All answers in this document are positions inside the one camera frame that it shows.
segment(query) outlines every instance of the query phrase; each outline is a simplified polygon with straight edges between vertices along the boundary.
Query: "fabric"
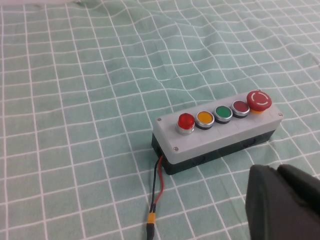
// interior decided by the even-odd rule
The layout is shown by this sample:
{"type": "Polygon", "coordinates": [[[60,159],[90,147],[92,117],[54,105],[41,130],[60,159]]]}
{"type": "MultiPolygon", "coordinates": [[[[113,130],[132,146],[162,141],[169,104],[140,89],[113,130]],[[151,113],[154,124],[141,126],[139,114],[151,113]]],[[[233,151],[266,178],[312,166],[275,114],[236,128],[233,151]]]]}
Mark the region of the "fabric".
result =
{"type": "Polygon", "coordinates": [[[158,240],[249,239],[252,164],[320,174],[319,13],[316,0],[2,6],[0,239],[146,239],[154,120],[261,89],[285,117],[270,141],[164,175],[156,210],[158,240]]]}

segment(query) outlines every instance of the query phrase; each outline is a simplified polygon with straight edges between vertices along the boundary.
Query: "white grid line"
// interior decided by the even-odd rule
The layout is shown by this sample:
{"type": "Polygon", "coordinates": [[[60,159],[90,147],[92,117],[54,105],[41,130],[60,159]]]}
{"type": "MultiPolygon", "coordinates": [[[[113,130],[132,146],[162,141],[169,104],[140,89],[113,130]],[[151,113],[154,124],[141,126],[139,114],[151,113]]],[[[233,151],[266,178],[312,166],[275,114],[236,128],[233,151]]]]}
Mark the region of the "white grid line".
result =
{"type": "MultiPolygon", "coordinates": [[[[23,6],[24,11],[24,23],[25,23],[25,44],[28,46],[28,31],[27,31],[27,14],[26,14],[26,6],[23,6]]],[[[32,89],[32,75],[30,70],[30,58],[27,57],[28,62],[28,69],[29,69],[29,82],[30,82],[30,94],[31,94],[31,105],[32,105],[32,115],[33,115],[33,127],[35,131],[35,147],[36,147],[36,159],[37,159],[37,166],[38,166],[38,178],[39,178],[39,186],[40,186],[40,195],[41,195],[41,209],[42,209],[42,218],[44,221],[44,238],[48,240],[48,230],[47,230],[47,223],[46,223],[46,211],[45,211],[45,199],[44,199],[44,188],[42,184],[42,177],[41,177],[41,165],[40,165],[40,155],[39,155],[39,142],[38,142],[38,134],[37,134],[37,123],[36,123],[36,110],[35,110],[35,103],[33,98],[33,89],[32,89]]]]}
{"type": "MultiPolygon", "coordinates": [[[[48,20],[47,6],[45,6],[45,15],[46,15],[46,19],[48,20]]],[[[48,27],[48,30],[50,30],[49,22],[47,22],[47,27],[48,27]]],[[[55,57],[54,57],[54,48],[53,48],[53,44],[51,42],[51,35],[50,34],[49,34],[49,40],[50,40],[50,48],[51,48],[51,52],[52,52],[52,60],[53,60],[53,63],[55,64],[56,62],[55,62],[55,57]]],[[[81,208],[81,203],[80,203],[78,184],[77,184],[77,179],[76,179],[76,172],[75,172],[75,167],[73,166],[74,165],[74,158],[73,158],[72,151],[71,151],[71,145],[70,145],[69,133],[68,133],[68,129],[67,129],[66,116],[65,116],[65,111],[64,111],[62,95],[61,95],[61,86],[60,86],[60,82],[58,80],[58,71],[57,71],[57,67],[56,66],[54,66],[54,72],[55,72],[55,77],[57,78],[56,80],[57,80],[58,92],[59,92],[59,97],[60,97],[60,105],[61,105],[61,108],[62,108],[64,131],[65,131],[65,134],[66,134],[68,151],[69,151],[69,156],[70,156],[70,160],[71,160],[72,176],[73,176],[73,183],[74,183],[74,186],[75,186],[75,195],[76,195],[77,207],[81,211],[82,208],[81,208]]],[[[83,218],[82,213],[79,214],[79,217],[80,217],[82,236],[85,238],[86,237],[86,231],[85,231],[85,224],[84,224],[84,218],[83,218]]]]}
{"type": "MultiPolygon", "coordinates": [[[[68,6],[65,5],[66,7],[66,12],[67,12],[67,16],[69,18],[69,10],[68,10],[68,6]]],[[[87,9],[87,14],[88,14],[88,17],[89,17],[89,20],[90,20],[90,24],[92,25],[92,21],[90,19],[90,14],[88,12],[88,9],[87,9]]],[[[72,24],[71,24],[71,21],[69,19],[69,26],[70,26],[70,31],[71,31],[71,34],[72,34],[72,39],[73,39],[73,43],[74,43],[74,48],[77,49],[77,45],[76,45],[76,42],[75,42],[75,38],[74,38],[74,34],[73,34],[73,29],[72,29],[72,24]]],[[[87,84],[86,84],[86,81],[85,81],[85,77],[84,77],[84,73],[83,73],[83,70],[82,70],[82,67],[81,67],[81,62],[80,62],[80,58],[79,58],[79,55],[78,53],[76,53],[76,56],[77,56],[77,60],[78,60],[78,64],[79,64],[79,67],[80,67],[80,71],[81,71],[81,75],[82,75],[82,79],[83,79],[83,84],[84,84],[84,87],[85,87],[85,90],[87,92],[87,99],[89,101],[89,106],[90,106],[90,112],[91,112],[91,115],[92,115],[92,119],[93,119],[93,124],[94,124],[94,130],[95,130],[95,134],[96,134],[96,137],[98,138],[98,144],[99,144],[99,150],[100,150],[100,154],[101,156],[104,158],[104,152],[103,152],[103,149],[102,149],[102,146],[101,146],[101,141],[100,141],[100,137],[99,137],[99,133],[98,133],[98,129],[97,129],[97,125],[96,125],[96,122],[95,122],[95,117],[94,117],[94,113],[93,113],[93,110],[92,110],[92,105],[91,105],[91,102],[90,102],[90,97],[89,97],[89,94],[88,94],[88,91],[87,91],[87,84]]],[[[116,96],[115,92],[114,92],[114,89],[112,87],[112,83],[108,77],[108,80],[110,82],[110,86],[111,86],[111,89],[112,89],[112,93],[114,96],[116,96]]],[[[104,166],[104,171],[105,171],[105,174],[106,174],[106,177],[107,179],[109,178],[109,173],[108,173],[108,170],[107,170],[107,166],[106,166],[106,161],[103,160],[103,166],[104,166]]],[[[120,230],[120,236],[121,236],[121,239],[124,240],[124,236],[123,236],[123,232],[122,232],[122,227],[121,227],[121,223],[120,223],[120,219],[119,219],[119,215],[118,215],[118,211],[117,211],[117,206],[116,204],[114,204],[115,202],[115,196],[114,196],[114,192],[113,192],[113,189],[112,189],[112,186],[111,186],[111,183],[110,181],[108,181],[108,186],[109,186],[109,189],[110,189],[110,194],[111,194],[111,198],[112,198],[112,203],[113,203],[113,209],[114,209],[114,214],[116,216],[116,221],[117,221],[117,225],[118,225],[118,228],[120,230]]]]}
{"type": "Polygon", "coordinates": [[[7,189],[7,140],[6,140],[6,121],[5,121],[5,61],[4,61],[4,14],[1,6],[1,68],[2,68],[2,131],[3,131],[3,168],[4,168],[4,201],[5,201],[5,239],[9,240],[9,206],[7,189]]]}
{"type": "MultiPolygon", "coordinates": [[[[286,50],[286,52],[292,57],[292,54],[285,48],[285,50],[286,50]]],[[[298,62],[298,61],[296,61],[296,63],[303,69],[303,67],[300,65],[300,63],[298,62]]],[[[307,73],[307,71],[305,71],[305,70],[303,70],[309,77],[310,77],[310,79],[312,79],[312,81],[313,81],[313,78],[307,73]]],[[[287,74],[287,76],[289,77],[289,79],[291,80],[291,82],[293,83],[293,84],[295,84],[295,82],[292,80],[292,78],[291,78],[291,76],[289,75],[289,74],[287,74]]],[[[305,98],[307,98],[307,96],[305,95],[305,93],[300,89],[300,88],[298,88],[299,90],[300,90],[300,92],[303,94],[303,96],[305,97],[305,98]]],[[[315,109],[317,109],[316,108],[316,106],[310,101],[310,99],[309,98],[307,98],[307,100],[308,100],[308,102],[315,108],[315,109]]],[[[289,105],[289,107],[292,109],[292,111],[297,115],[297,116],[299,116],[299,114],[297,114],[297,112],[294,110],[294,108],[288,103],[288,105],[289,105]]],[[[311,134],[313,135],[313,137],[314,137],[314,139],[317,141],[317,143],[319,144],[319,146],[320,146],[320,142],[318,141],[318,139],[316,138],[316,136],[314,135],[314,133],[313,133],[313,131],[310,129],[310,127],[300,118],[300,120],[302,121],[302,123],[309,129],[309,131],[311,132],[311,134]]],[[[298,147],[298,145],[296,144],[296,142],[292,139],[292,137],[290,136],[290,134],[283,128],[283,130],[288,134],[288,136],[291,138],[291,141],[293,142],[293,144],[296,146],[296,148],[299,150],[299,152],[303,155],[303,152],[301,151],[301,149],[298,147]]],[[[306,161],[306,163],[309,165],[309,167],[312,169],[312,171],[313,171],[313,173],[315,174],[316,173],[316,171],[315,171],[315,169],[312,167],[312,165],[309,163],[309,161],[307,160],[307,158],[303,155],[303,158],[304,158],[304,160],[306,161]]]]}

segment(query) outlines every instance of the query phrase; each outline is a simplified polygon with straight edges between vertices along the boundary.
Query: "white object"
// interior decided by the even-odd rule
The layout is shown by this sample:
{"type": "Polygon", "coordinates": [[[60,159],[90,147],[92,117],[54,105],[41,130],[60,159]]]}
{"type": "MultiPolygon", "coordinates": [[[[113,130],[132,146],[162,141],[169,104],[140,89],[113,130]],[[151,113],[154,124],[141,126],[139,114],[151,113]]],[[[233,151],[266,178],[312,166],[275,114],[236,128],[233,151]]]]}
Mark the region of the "white object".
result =
{"type": "Polygon", "coordinates": [[[213,123],[212,128],[202,130],[197,127],[190,135],[181,135],[176,131],[179,116],[189,113],[214,112],[218,106],[230,107],[234,101],[246,102],[247,93],[191,107],[161,116],[156,120],[153,134],[170,164],[178,164],[220,148],[274,131],[283,119],[281,112],[272,104],[261,114],[249,113],[245,118],[232,117],[227,124],[213,123]]]}

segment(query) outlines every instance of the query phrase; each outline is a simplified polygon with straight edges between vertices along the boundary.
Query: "emergency stop button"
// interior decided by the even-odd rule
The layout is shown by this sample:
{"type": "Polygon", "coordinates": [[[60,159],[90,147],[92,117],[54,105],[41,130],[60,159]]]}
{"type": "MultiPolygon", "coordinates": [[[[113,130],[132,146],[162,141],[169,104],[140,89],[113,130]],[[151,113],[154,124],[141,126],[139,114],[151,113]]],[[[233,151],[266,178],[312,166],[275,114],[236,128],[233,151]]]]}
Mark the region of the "emergency stop button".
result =
{"type": "Polygon", "coordinates": [[[261,90],[254,90],[246,96],[246,102],[250,107],[251,112],[260,114],[264,110],[271,107],[272,101],[268,94],[261,90]]]}

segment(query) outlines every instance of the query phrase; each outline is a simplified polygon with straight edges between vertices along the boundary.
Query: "black object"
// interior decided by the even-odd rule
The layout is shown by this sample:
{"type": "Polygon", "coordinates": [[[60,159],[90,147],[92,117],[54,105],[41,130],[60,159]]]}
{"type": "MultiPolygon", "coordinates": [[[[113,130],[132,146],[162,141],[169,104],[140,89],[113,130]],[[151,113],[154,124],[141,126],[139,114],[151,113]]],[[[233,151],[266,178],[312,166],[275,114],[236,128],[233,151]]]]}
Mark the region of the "black object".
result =
{"type": "Polygon", "coordinates": [[[166,174],[172,175],[172,174],[176,174],[178,172],[181,172],[183,170],[193,168],[197,165],[204,164],[204,163],[209,162],[211,160],[218,159],[218,158],[221,158],[221,157],[229,155],[229,154],[233,154],[237,151],[243,150],[243,149],[248,148],[250,146],[264,143],[269,140],[269,138],[271,137],[271,135],[273,133],[274,133],[274,131],[266,132],[264,134],[261,134],[261,135],[258,135],[258,136],[252,137],[252,138],[248,138],[246,140],[231,144],[229,146],[225,146],[220,149],[217,149],[217,150],[214,150],[211,152],[207,152],[207,153],[202,154],[200,156],[196,156],[196,157],[187,159],[187,160],[182,161],[177,164],[171,164],[170,162],[168,162],[166,155],[163,153],[163,151],[158,143],[158,140],[156,139],[155,135],[153,135],[153,134],[152,134],[151,145],[152,145],[152,147],[158,157],[163,155],[162,166],[163,166],[166,174]]]}
{"type": "Polygon", "coordinates": [[[155,237],[155,224],[147,223],[146,224],[146,240],[153,240],[155,237]]]}
{"type": "Polygon", "coordinates": [[[253,165],[245,210],[252,240],[319,240],[320,180],[291,165],[253,165]]]}

